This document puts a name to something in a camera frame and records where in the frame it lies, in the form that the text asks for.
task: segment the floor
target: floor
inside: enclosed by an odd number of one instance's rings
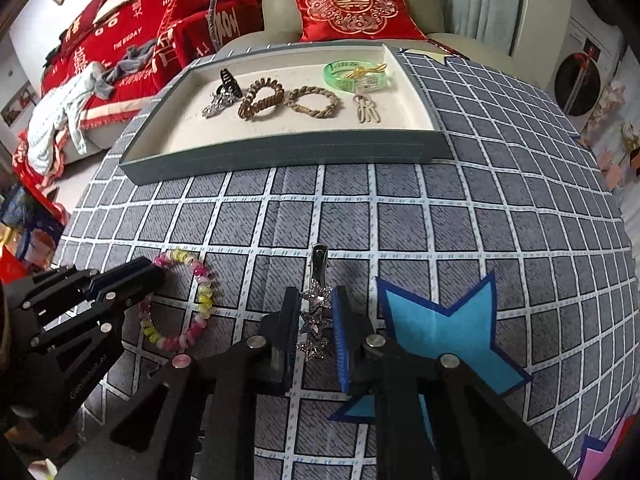
[[[65,172],[56,185],[60,188],[56,202],[61,203],[67,211],[71,212],[76,207],[84,188],[100,166],[100,162],[107,152],[96,153],[65,168]]]

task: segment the washing machine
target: washing machine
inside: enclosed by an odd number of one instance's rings
[[[579,132],[611,81],[621,47],[619,28],[605,23],[588,0],[573,0],[558,64],[546,91]]]

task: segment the table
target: table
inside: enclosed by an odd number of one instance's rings
[[[376,276],[451,306],[493,271],[496,344],[532,376],[506,402],[575,471],[584,436],[606,440],[638,390],[638,284],[620,212],[544,92],[461,59],[401,57],[446,126],[448,158],[137,187],[117,167],[131,138],[124,133],[75,209],[56,262],[105,270],[166,248],[197,252],[219,272],[224,295],[190,351],[196,357],[255,333],[286,286],[305,288],[316,241],[330,248],[328,284],[345,284],[379,328]],[[184,267],[167,282],[152,314],[175,334],[189,322],[196,283]],[[143,339],[135,312],[123,339],[124,355],[82,409],[85,438],[170,356]],[[332,343],[323,361],[299,355],[290,396],[259,398],[256,479],[375,478],[374,428],[327,420],[347,399],[333,355]]]

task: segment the beige leather sofa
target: beige leather sofa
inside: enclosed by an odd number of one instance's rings
[[[513,57],[473,38],[447,34],[444,30],[440,0],[405,1],[414,22],[428,38],[450,46],[475,62],[534,83],[532,76],[523,66],[516,63]],[[295,43],[300,40],[302,19],[295,0],[262,0],[262,13],[264,15],[264,31],[247,34],[231,41],[221,49],[220,54],[228,55],[231,51],[245,52],[249,47]],[[389,46],[442,53],[438,47],[425,41],[387,40],[385,43]]]

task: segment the rhinestone star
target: rhinestone star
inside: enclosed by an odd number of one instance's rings
[[[322,317],[322,309],[318,308],[314,312],[300,312],[303,325],[300,329],[301,334],[309,334],[314,339],[322,337],[322,329],[331,326],[331,321]]]
[[[313,339],[311,337],[305,343],[298,343],[297,348],[305,353],[305,362],[309,362],[311,359],[324,359],[324,349],[328,341],[326,338]]]
[[[320,286],[318,280],[311,279],[311,287],[303,290],[300,296],[309,302],[309,310],[314,312],[318,308],[331,308],[332,286]]]

